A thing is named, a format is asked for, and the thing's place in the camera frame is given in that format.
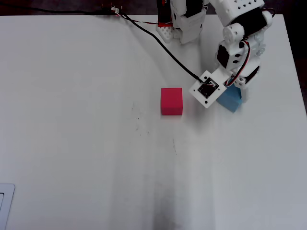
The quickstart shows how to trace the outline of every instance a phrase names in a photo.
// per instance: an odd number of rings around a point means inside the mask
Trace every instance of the blue cube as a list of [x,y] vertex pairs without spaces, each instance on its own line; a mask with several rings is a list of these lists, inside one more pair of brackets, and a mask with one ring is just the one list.
[[217,99],[217,102],[234,113],[242,104],[241,90],[232,85]]

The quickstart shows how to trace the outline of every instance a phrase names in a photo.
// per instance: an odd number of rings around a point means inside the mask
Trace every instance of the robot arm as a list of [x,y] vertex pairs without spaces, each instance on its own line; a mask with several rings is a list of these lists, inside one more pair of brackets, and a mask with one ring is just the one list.
[[224,26],[224,41],[219,44],[214,73],[206,71],[190,89],[191,94],[208,108],[234,84],[241,89],[242,101],[248,99],[248,87],[260,70],[260,55],[265,50],[264,32],[272,25],[270,12],[261,9],[263,0],[173,0],[171,13],[174,38],[187,43],[198,37],[210,2]]

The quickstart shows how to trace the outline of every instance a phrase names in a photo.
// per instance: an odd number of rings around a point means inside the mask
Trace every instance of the white table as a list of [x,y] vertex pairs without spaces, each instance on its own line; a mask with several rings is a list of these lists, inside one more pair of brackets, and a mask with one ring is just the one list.
[[[195,80],[115,16],[1,17],[0,31],[7,230],[307,228],[307,119],[282,16],[235,114],[205,110]],[[222,39],[209,15],[198,42],[167,47],[200,76]],[[182,117],[160,116],[163,87],[183,88]]]

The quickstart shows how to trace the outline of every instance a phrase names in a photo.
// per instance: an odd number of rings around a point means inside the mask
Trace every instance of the red cube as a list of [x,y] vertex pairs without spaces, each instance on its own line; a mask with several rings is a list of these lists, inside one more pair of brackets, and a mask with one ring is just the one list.
[[161,114],[182,115],[182,88],[161,89]]

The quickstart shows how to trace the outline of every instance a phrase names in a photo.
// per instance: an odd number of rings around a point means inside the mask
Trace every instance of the wire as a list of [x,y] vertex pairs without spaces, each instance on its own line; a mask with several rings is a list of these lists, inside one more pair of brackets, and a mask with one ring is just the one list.
[[262,8],[261,9],[262,11],[272,11],[273,14],[272,14],[272,18],[275,16],[276,14],[276,10],[274,8]]
[[243,69],[245,68],[248,60],[249,60],[249,56],[250,56],[250,45],[249,42],[242,40],[241,42],[244,42],[247,46],[248,46],[248,54],[246,55],[245,61],[243,63],[243,65],[241,66],[240,70],[236,73],[236,75],[232,78],[232,80],[228,83],[229,80],[226,81],[225,85],[227,87],[231,86],[236,80],[237,78],[240,76],[241,72],[243,71]]
[[137,21],[137,20],[133,20],[135,23],[146,23],[146,24],[150,24],[150,25],[158,25],[158,23],[151,23],[151,22],[140,22],[140,21]]
[[150,36],[152,36],[159,44],[160,46],[162,46],[162,48],[172,57],[172,59],[179,64],[188,74],[190,74],[193,78],[195,78],[196,80],[198,80],[200,83],[203,83],[203,81],[194,73],[192,73],[188,68],[186,68],[164,45],[163,43],[151,32],[145,30],[143,27],[139,26],[136,24],[136,22],[138,23],[147,23],[147,24],[157,24],[157,23],[150,23],[150,22],[139,22],[137,20],[133,20],[130,17],[128,17],[127,14],[122,13],[115,13],[113,11],[109,11],[108,9],[101,9],[99,11],[93,11],[93,12],[88,12],[88,11],[51,11],[51,10],[45,10],[45,9],[40,9],[40,8],[34,8],[34,7],[25,7],[25,6],[17,6],[17,5],[12,5],[12,4],[8,4],[8,3],[4,3],[4,2],[0,2],[0,5],[2,6],[7,6],[7,7],[12,7],[12,8],[17,8],[17,9],[24,9],[24,10],[33,10],[33,11],[40,11],[40,12],[47,12],[47,13],[63,13],[63,14],[67,14],[67,13],[82,13],[82,14],[86,14],[86,15],[119,15],[120,17],[132,22],[132,24],[134,24],[136,27],[140,28],[141,30],[143,30],[144,32],[146,32],[147,34],[149,34]]
[[45,10],[45,9],[40,9],[40,8],[35,8],[35,7],[26,7],[26,6],[17,6],[13,4],[8,4],[4,2],[0,2],[1,6],[7,6],[7,7],[12,7],[12,8],[17,8],[17,9],[23,9],[23,10],[32,10],[32,11],[40,11],[40,12],[46,12],[46,13],[81,13],[81,14],[86,14],[86,15],[102,15],[103,11],[93,11],[93,12],[88,12],[88,11],[51,11],[51,10]]
[[187,67],[185,67],[164,45],[163,43],[151,32],[145,30],[143,27],[137,25],[127,14],[122,13],[120,14],[120,16],[126,20],[129,20],[130,22],[132,22],[132,24],[134,24],[136,27],[138,27],[139,29],[143,30],[145,33],[149,34],[150,36],[152,36],[159,44],[160,46],[162,46],[162,48],[169,54],[169,56],[172,57],[172,59],[178,64],[180,65],[189,75],[191,75],[193,78],[195,78],[196,80],[198,80],[200,83],[203,83],[203,81],[194,73],[192,73]]

